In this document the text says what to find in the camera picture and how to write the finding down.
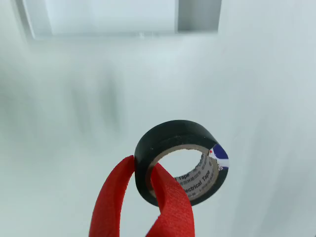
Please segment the black tape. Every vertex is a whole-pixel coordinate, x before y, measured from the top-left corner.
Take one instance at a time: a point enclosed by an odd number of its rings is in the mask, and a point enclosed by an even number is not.
[[[209,156],[209,151],[217,144],[215,138],[203,126],[188,120],[173,120],[152,128],[140,139],[135,150],[135,180],[138,192],[147,202],[158,206],[150,183],[152,168],[160,158],[172,151],[195,149],[203,153],[200,163],[176,180],[184,187],[191,205],[206,200],[222,186],[228,173],[228,167],[223,169],[216,159]]]

